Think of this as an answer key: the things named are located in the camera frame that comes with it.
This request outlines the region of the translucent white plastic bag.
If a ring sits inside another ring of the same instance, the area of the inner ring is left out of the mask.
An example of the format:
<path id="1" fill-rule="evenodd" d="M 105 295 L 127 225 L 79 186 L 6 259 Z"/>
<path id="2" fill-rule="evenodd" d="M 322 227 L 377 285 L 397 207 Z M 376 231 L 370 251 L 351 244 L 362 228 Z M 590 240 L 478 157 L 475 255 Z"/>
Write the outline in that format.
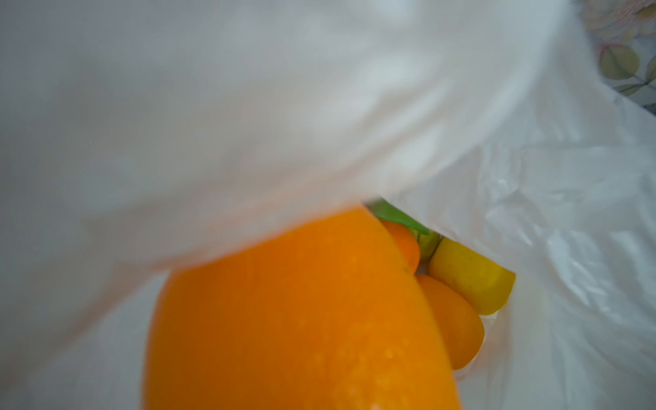
<path id="1" fill-rule="evenodd" d="M 2 408 L 139 408 L 170 269 L 378 196 L 519 275 L 466 408 L 654 408 L 645 8 L 4 1 Z"/>

